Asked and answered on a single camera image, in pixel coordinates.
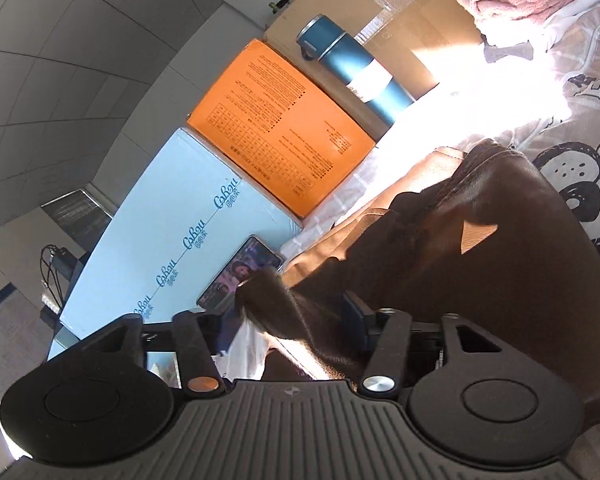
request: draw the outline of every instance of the phone screen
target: phone screen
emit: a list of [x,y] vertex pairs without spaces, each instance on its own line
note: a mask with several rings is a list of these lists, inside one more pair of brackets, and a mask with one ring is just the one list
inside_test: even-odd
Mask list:
[[205,310],[215,308],[232,296],[238,285],[256,270],[264,267],[279,269],[281,265],[282,259],[251,235],[198,298],[197,304]]

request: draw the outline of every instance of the thermos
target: thermos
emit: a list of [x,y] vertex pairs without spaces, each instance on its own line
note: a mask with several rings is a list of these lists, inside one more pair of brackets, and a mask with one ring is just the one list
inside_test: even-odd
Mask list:
[[414,99],[354,38],[323,14],[296,37],[302,56],[318,60],[391,126]]

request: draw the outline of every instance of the blue printed logo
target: blue printed logo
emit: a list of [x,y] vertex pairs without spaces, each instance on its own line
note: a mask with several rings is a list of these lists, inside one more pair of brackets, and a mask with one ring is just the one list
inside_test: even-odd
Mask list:
[[142,319],[147,321],[151,316],[151,313],[154,311],[154,307],[151,304],[151,298],[148,296],[144,297],[144,300],[138,301],[138,308],[134,309],[136,314],[140,314]]
[[173,285],[173,282],[175,282],[176,278],[178,277],[178,271],[176,270],[176,262],[171,260],[169,262],[169,265],[167,265],[166,267],[162,267],[161,271],[162,273],[158,274],[155,277],[156,283],[160,286]]
[[222,209],[224,206],[232,207],[234,205],[235,200],[240,195],[240,192],[238,191],[238,182],[238,180],[232,178],[228,186],[222,186],[220,188],[220,194],[216,195],[214,198],[216,208]]
[[202,242],[206,238],[205,225],[201,220],[198,222],[198,225],[189,228],[189,236],[185,236],[182,239],[182,244],[187,251],[193,249],[193,247],[199,249],[202,246]]

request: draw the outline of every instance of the cartoon dog nose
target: cartoon dog nose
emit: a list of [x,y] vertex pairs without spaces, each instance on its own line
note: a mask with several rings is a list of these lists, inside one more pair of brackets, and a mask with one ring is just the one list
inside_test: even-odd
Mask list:
[[593,222],[600,214],[600,188],[595,182],[576,182],[560,196],[580,222]]

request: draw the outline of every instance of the white label on bottle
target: white label on bottle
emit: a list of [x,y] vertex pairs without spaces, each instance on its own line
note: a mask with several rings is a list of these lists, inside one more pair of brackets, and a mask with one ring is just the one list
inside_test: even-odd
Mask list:
[[368,103],[380,95],[392,79],[384,66],[373,60],[356,74],[347,88],[351,90],[363,103]]

